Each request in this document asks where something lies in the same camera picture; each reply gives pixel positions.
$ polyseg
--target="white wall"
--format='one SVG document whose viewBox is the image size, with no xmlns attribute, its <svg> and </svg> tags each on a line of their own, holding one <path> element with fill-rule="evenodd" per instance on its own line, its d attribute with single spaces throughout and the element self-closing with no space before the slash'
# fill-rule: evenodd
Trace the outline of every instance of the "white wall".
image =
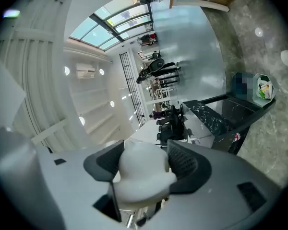
<svg viewBox="0 0 288 230">
<path fill-rule="evenodd" d="M 149 120 L 144 124 L 137 132 L 131 135 L 131 138 L 149 142 L 153 144 L 159 144 L 157 141 L 157 134 L 159 133 L 159 125 L 156 125 L 156 120 Z"/>
<path fill-rule="evenodd" d="M 130 65 L 132 67 L 133 76 L 135 78 L 138 77 L 138 70 L 136 68 L 136 63 L 134 60 L 133 50 L 132 50 L 134 47 L 138 47 L 138 44 L 132 44 L 132 45 L 129 44 L 125 47 L 120 46 L 120 47 L 117 47 L 116 49 L 114 49 L 110 52 L 106 52 L 107 56 L 112 58 L 113 66 L 118 66 L 118 68 L 120 69 L 120 71 L 118 72 L 118 78 L 121 79 L 120 81 L 125 83 L 125 85 L 122 87 L 127 87 L 127 82 L 126 82 L 125 75 L 124 75 L 124 72 L 122 69 L 122 64 L 120 61 L 120 54 L 127 52 Z M 143 103 L 145 103 L 145 101 L 144 101 L 144 94 L 143 94 L 142 87 L 141 87 L 141 85 L 137 84 L 136 88 L 137 88 L 137 91 L 139 93 L 139 97 L 140 97 L 140 101 L 142 103 L 142 109 L 144 111 L 145 118 L 146 118 L 146 120 L 148 120 L 148 111 L 147 111 L 146 106 L 143 104 Z"/>
<path fill-rule="evenodd" d="M 136 68 L 138 73 L 140 73 L 140 71 L 142 70 L 141 67 L 143 66 L 143 60 L 141 59 L 141 57 L 139 56 L 139 54 L 137 52 L 134 51 L 135 49 L 132 49 L 132 55 L 134 57 L 134 61 L 136 64 Z"/>
<path fill-rule="evenodd" d="M 112 140 L 109 133 L 117 127 L 119 120 L 116 118 L 114 108 L 110 106 L 110 97 L 107 89 L 107 76 L 111 64 L 104 61 L 89 59 L 87 57 L 75 56 L 65 52 L 64 65 L 70 69 L 66 76 L 72 95 L 73 104 L 79 116 L 85 119 L 84 128 L 90 139 L 95 144 Z M 96 69 L 95 77 L 92 79 L 79 79 L 76 76 L 76 64 L 90 64 Z M 113 133 L 116 138 L 122 139 L 120 128 Z"/>
<path fill-rule="evenodd" d="M 128 96 L 129 90 L 121 65 L 120 56 L 116 55 L 112 59 L 113 65 L 111 65 L 109 73 L 107 74 L 107 88 L 109 89 L 110 100 L 115 103 L 113 109 L 120 123 L 122 139 L 127 139 L 135 131 L 129 121 L 129 117 L 131 116 L 129 109 L 131 110 L 133 105 L 132 103 L 127 103 L 127 100 L 121 99 L 125 95 Z"/>
</svg>

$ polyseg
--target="glass roof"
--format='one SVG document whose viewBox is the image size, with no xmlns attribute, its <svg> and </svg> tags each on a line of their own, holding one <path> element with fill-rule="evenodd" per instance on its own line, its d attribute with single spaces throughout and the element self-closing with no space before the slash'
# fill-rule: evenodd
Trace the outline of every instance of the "glass roof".
<svg viewBox="0 0 288 230">
<path fill-rule="evenodd" d="M 144 26 L 151 21 L 149 6 L 137 0 L 113 0 L 86 18 L 70 37 L 107 50 L 126 38 L 152 30 Z"/>
</svg>

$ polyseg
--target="gray marble floor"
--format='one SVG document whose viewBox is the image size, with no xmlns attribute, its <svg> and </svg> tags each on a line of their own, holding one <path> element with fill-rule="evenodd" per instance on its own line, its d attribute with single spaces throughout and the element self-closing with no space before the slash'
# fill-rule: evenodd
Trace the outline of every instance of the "gray marble floor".
<svg viewBox="0 0 288 230">
<path fill-rule="evenodd" d="M 204 10 L 220 42 L 228 80 L 236 71 L 263 73 L 278 84 L 276 105 L 258 120 L 239 152 L 280 186 L 288 183 L 288 27 L 269 0 L 235 0 L 229 13 Z M 260 28 L 262 37 L 255 34 Z"/>
<path fill-rule="evenodd" d="M 276 79 L 276 105 L 251 126 L 238 155 L 286 186 L 288 67 L 280 53 L 288 49 L 288 28 L 278 10 L 269 0 L 235 0 L 228 13 L 189 6 L 169 11 L 162 3 L 152 7 L 160 48 L 166 49 L 164 59 L 183 62 L 178 87 L 182 99 L 217 95 L 224 92 L 225 83 L 229 90 L 231 77 L 238 71 Z M 262 29 L 262 37 L 256 36 L 256 28 Z"/>
</svg>

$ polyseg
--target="wall light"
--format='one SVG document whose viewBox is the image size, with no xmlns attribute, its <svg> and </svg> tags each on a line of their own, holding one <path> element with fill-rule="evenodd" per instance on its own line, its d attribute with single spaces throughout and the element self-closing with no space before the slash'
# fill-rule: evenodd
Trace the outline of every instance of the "wall light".
<svg viewBox="0 0 288 230">
<path fill-rule="evenodd" d="M 71 72 L 68 67 L 64 67 L 64 70 L 66 76 Z"/>
<path fill-rule="evenodd" d="M 17 18 L 20 14 L 19 10 L 6 10 L 3 13 L 4 18 Z"/>
<path fill-rule="evenodd" d="M 257 27 L 257 28 L 255 29 L 255 34 L 256 34 L 256 36 L 258 36 L 258 37 L 262 37 L 262 36 L 264 35 L 264 32 L 263 32 L 263 30 L 262 30 L 260 27 Z"/>
<path fill-rule="evenodd" d="M 80 119 L 81 124 L 84 125 L 85 124 L 84 118 L 83 117 L 79 117 L 79 119 Z"/>
</svg>

